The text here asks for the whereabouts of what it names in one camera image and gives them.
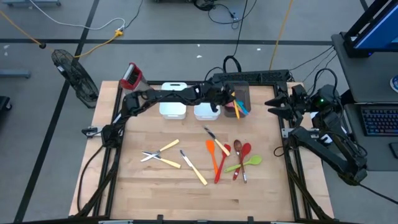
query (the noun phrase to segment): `orange spatula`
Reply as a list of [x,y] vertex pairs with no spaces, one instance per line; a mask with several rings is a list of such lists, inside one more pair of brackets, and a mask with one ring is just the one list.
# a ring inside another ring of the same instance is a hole
[[217,175],[218,172],[218,166],[217,166],[217,161],[216,161],[216,157],[214,156],[214,150],[215,150],[215,145],[214,142],[212,140],[207,140],[206,141],[206,147],[207,150],[210,152],[211,154],[211,159],[213,160],[213,166],[214,166],[214,172]]

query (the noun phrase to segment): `computer monitor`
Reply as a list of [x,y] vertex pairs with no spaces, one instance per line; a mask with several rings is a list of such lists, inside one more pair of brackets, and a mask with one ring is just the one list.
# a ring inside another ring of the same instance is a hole
[[374,52],[398,52],[398,0],[374,1],[344,34],[350,57],[369,57]]

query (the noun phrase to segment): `fan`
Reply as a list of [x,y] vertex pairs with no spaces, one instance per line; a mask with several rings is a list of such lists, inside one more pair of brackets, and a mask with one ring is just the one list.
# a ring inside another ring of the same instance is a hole
[[95,108],[98,88],[80,63],[66,50],[54,50],[51,59],[58,71],[88,108]]

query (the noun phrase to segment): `green spoon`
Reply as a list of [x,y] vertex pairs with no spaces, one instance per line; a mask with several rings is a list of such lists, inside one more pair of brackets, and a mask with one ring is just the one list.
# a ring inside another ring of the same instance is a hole
[[[261,156],[254,155],[254,156],[250,157],[250,159],[247,162],[245,162],[243,165],[244,166],[246,166],[246,165],[258,165],[258,164],[260,164],[261,161],[262,161]],[[231,166],[231,167],[228,167],[227,169],[225,169],[224,172],[231,172],[232,170],[235,170],[235,169],[237,169],[239,167],[241,167],[240,164],[235,165],[235,166]]]

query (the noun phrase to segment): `yellow pencil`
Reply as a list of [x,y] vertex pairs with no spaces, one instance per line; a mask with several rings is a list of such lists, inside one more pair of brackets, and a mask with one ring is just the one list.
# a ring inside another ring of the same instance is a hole
[[238,104],[236,103],[236,100],[234,100],[234,108],[235,108],[236,117],[238,119],[241,119],[241,115],[239,114]]

